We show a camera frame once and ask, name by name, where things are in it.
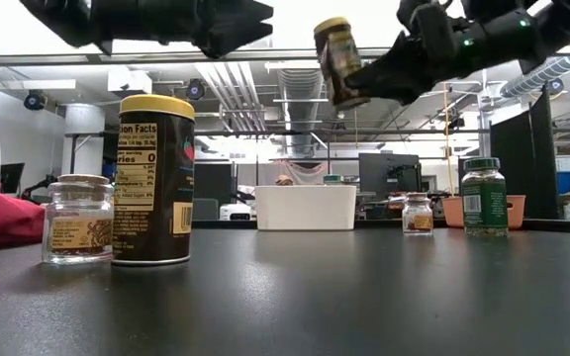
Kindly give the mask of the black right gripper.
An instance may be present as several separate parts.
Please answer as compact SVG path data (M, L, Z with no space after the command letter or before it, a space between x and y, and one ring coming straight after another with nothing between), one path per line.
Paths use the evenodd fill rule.
M469 22L451 18L450 1L402 0L397 18L408 30L378 59L349 74L344 83L360 96L415 102L437 82L473 72L461 56L462 30Z

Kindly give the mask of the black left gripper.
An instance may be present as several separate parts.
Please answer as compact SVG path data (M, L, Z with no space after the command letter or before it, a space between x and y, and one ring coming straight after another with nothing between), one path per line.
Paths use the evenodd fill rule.
M262 22L273 8L255 0L94 0L85 39L103 53L113 41L186 42L209 58L221 58L272 34L269 24L224 25L215 22Z

